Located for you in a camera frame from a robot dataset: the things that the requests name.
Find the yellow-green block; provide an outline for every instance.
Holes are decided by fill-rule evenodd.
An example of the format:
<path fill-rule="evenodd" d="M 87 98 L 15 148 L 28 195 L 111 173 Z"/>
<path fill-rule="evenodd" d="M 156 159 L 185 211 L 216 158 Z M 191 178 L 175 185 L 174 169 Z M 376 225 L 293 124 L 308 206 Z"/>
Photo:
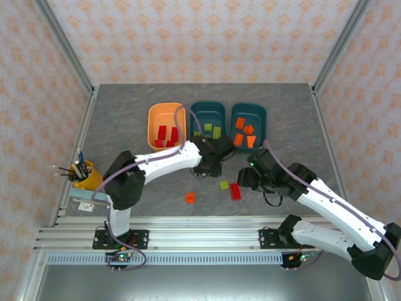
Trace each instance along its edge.
<path fill-rule="evenodd" d="M 230 185 L 228 184 L 228 181 L 221 181 L 220 182 L 220 188 L 221 190 L 229 189 Z"/>
<path fill-rule="evenodd" d="M 213 129 L 213 139 L 218 139 L 221 136 L 221 127 L 214 127 Z"/>
<path fill-rule="evenodd" d="M 212 124 L 205 124 L 205 132 L 211 132 L 212 131 Z"/>

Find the plastic tray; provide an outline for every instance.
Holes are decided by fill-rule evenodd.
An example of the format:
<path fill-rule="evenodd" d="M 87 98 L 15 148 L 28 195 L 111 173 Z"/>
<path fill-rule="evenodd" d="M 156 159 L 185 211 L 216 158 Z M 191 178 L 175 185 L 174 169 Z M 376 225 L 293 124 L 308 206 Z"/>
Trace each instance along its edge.
<path fill-rule="evenodd" d="M 196 102 L 190 108 L 199 120 L 202 133 L 213 138 L 213 128 L 221 127 L 221 135 L 227 135 L 226 110 L 219 102 Z M 212 132 L 205 132 L 205 124 L 212 124 Z M 195 118 L 190 116 L 189 133 L 192 137 L 194 132 L 198 132 Z"/>
<path fill-rule="evenodd" d="M 157 135 L 159 133 L 159 126 L 167 126 L 166 139 L 163 141 L 165 146 L 166 142 L 171 137 L 171 130 L 175 127 L 174 113 L 175 110 L 180 106 L 177 102 L 165 102 L 158 103 L 150 108 L 148 115 L 148 145 L 155 151 L 162 151 L 164 149 L 169 149 L 170 147 L 156 147 L 155 140 L 157 140 Z M 187 139 L 187 124 L 185 121 L 185 109 L 181 108 L 177 115 L 178 124 L 180 129 L 184 133 L 184 139 Z M 182 143 L 181 138 L 175 143 L 178 146 Z"/>
<path fill-rule="evenodd" d="M 237 118 L 244 118 L 245 125 L 252 125 L 254 128 L 253 135 L 256 136 L 254 147 L 246 147 L 246 134 L 236 128 Z M 231 121 L 229 127 L 229 136 L 234 141 L 236 134 L 244 136 L 240 147 L 236 146 L 236 150 L 240 152 L 253 152 L 260 148 L 266 139 L 267 113 L 266 109 L 260 105 L 253 103 L 237 103 L 231 110 Z"/>

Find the gray tabletop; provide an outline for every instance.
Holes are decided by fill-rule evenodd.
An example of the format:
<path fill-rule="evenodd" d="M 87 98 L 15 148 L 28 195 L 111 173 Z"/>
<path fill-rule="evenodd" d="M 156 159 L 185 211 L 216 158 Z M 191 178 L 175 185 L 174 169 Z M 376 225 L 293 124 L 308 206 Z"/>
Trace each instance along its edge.
<path fill-rule="evenodd" d="M 227 123 L 231 108 L 238 102 L 257 103 L 268 112 L 267 138 L 287 165 L 304 164 L 339 193 L 328 149 L 307 84 L 217 83 L 217 84 L 129 84 L 100 85 L 83 146 L 85 159 L 102 174 L 121 151 L 148 154 L 147 119 L 149 108 L 160 102 L 213 100 L 224 104 Z M 235 216 L 318 215 L 289 198 L 277 208 L 268 206 L 261 193 L 241 188 L 242 199 L 232 201 L 230 190 L 221 190 L 219 181 L 236 182 L 238 171 L 247 167 L 249 154 L 236 154 L 223 162 L 221 178 L 194 178 L 188 169 L 148 183 L 132 216 Z M 185 203 L 187 192 L 196 194 L 195 204 Z M 269 196 L 278 203 L 278 196 Z M 105 215 L 97 206 L 93 213 L 77 211 L 70 202 L 69 216 Z"/>

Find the teal bin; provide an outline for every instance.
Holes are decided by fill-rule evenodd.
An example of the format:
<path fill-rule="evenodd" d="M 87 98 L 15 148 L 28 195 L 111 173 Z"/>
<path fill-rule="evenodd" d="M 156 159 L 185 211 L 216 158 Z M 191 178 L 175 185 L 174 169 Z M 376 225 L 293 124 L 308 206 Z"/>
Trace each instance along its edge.
<path fill-rule="evenodd" d="M 220 102 L 196 102 L 190 108 L 199 120 L 204 135 L 209 135 L 213 138 L 213 133 L 220 128 L 220 135 L 227 135 L 226 126 L 226 110 Z M 205 125 L 209 125 L 211 128 L 209 131 L 205 131 Z M 194 133 L 199 132 L 195 118 L 190 116 L 189 134 L 190 137 L 194 136 Z"/>
<path fill-rule="evenodd" d="M 236 128 L 237 118 L 244 118 L 245 124 L 252 125 L 254 132 L 252 135 L 256 136 L 254 147 L 250 148 L 246 146 L 247 135 L 242 129 Z M 266 109 L 261 105 L 254 103 L 237 103 L 232 107 L 231 110 L 231 121 L 229 126 L 229 136 L 231 141 L 234 142 L 236 134 L 244 136 L 240 147 L 236 146 L 238 152 L 253 152 L 263 145 L 263 141 L 266 139 L 266 127 L 267 127 L 267 113 Z"/>

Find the orange bin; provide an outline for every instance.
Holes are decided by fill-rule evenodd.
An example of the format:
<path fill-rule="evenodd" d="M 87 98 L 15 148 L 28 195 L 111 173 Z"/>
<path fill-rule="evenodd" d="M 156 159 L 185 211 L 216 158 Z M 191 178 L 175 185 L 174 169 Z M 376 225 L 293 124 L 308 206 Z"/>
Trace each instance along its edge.
<path fill-rule="evenodd" d="M 172 128 L 176 126 L 174 122 L 174 113 L 180 105 L 181 103 L 177 102 L 166 102 L 158 103 L 150 108 L 148 115 L 148 144 L 154 150 L 154 152 L 159 152 L 164 149 L 171 148 L 165 147 L 165 145 L 166 142 L 170 140 Z M 178 111 L 177 120 L 181 131 L 184 133 L 184 139 L 187 140 L 187 124 L 185 121 L 184 108 L 180 108 L 180 110 Z M 157 140 L 159 127 L 161 125 L 167 126 L 166 139 L 163 141 L 164 147 L 156 147 L 155 140 Z M 179 140 L 175 143 L 175 146 L 178 146 L 181 143 L 182 140 L 179 136 Z"/>

